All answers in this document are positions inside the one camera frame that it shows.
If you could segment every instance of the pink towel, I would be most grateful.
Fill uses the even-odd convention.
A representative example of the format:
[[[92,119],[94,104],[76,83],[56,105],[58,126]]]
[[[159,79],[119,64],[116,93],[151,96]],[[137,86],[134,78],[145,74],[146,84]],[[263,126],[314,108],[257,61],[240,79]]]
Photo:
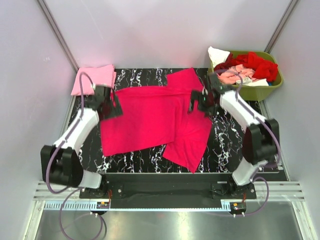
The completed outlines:
[[[104,156],[167,144],[166,159],[197,170],[212,123],[203,112],[188,114],[191,90],[202,90],[190,68],[167,76],[167,86],[130,87],[116,92],[123,115],[100,124]]]
[[[95,85],[105,85],[114,88],[116,80],[115,67],[113,65],[107,65],[103,67],[80,67],[73,85],[71,95],[80,96],[80,82],[79,75],[81,72],[87,73],[92,79]],[[87,77],[82,77],[82,88],[84,95],[93,95],[95,92],[91,86],[91,83]]]
[[[256,80],[256,78],[252,77],[255,71],[252,68],[244,67],[243,64],[230,67],[228,71],[221,73],[218,78],[224,84],[235,84],[237,80],[240,80],[240,77],[236,74],[239,74],[242,80],[246,77],[251,78],[253,82]]]

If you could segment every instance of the black and white pattern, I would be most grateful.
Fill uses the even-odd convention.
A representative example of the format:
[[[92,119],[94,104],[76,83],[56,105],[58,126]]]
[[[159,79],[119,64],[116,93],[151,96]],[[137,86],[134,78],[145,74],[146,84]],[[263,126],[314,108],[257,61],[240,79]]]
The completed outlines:
[[[166,86],[167,74],[181,68],[116,69],[115,90],[128,87]],[[207,68],[195,68],[200,81],[206,77]],[[249,104],[260,112],[258,102]],[[81,98],[76,97],[70,123],[81,107]],[[233,172],[242,158],[243,130],[229,113],[220,109],[211,118],[212,128],[207,148],[200,161],[198,173]],[[83,168],[96,173],[188,173],[188,169],[165,158],[166,145],[105,157],[102,154],[100,127],[96,126],[85,140],[79,157]]]

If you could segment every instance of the white cloth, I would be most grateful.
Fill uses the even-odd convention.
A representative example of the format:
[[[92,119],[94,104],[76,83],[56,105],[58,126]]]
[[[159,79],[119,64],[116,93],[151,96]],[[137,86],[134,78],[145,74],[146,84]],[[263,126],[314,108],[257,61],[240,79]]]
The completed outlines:
[[[240,80],[237,80],[235,82],[237,84],[239,84],[239,85],[241,83]],[[251,86],[251,87],[269,86],[266,78],[259,79],[259,80],[256,80],[256,81],[252,81],[251,78],[248,77],[248,76],[243,79],[243,85],[244,86]]]
[[[220,50],[213,48],[212,46],[208,49],[209,57],[212,62],[212,66],[215,68],[218,64],[224,63],[229,56],[229,51]]]

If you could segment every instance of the white wall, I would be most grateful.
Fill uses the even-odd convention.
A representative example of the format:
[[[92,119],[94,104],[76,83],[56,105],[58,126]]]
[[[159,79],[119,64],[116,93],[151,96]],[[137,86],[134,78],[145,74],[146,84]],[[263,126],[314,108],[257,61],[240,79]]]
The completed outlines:
[[[2,1],[0,23],[0,238],[20,240],[75,73],[35,0]]]
[[[208,67],[263,51],[290,0],[46,0],[80,67]]]
[[[280,143],[292,180],[300,181],[320,236],[320,1],[300,1],[276,43],[284,84],[266,101],[280,124]]]

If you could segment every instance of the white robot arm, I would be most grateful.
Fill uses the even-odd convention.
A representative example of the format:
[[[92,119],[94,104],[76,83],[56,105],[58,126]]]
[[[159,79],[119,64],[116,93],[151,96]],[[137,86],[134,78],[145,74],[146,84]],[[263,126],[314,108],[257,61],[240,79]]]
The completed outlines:
[[[243,191],[252,183],[259,168],[267,165],[278,153],[273,137],[263,126],[266,124],[279,142],[278,122],[274,119],[268,120],[256,112],[239,95],[236,96],[234,87],[222,84],[214,73],[207,76],[202,92],[192,91],[189,112],[194,109],[195,101],[198,101],[198,109],[205,112],[207,116],[215,116],[217,109],[223,108],[244,130],[243,157],[232,173],[226,189],[230,194]]]
[[[46,173],[50,165],[50,183],[69,187],[105,188],[103,176],[84,170],[78,155],[89,133],[101,120],[122,114],[117,96],[113,94],[113,100],[111,99],[111,88],[97,85],[94,95],[85,100],[84,108],[78,110],[66,132],[52,146],[45,145],[41,149],[42,179],[47,180]]]

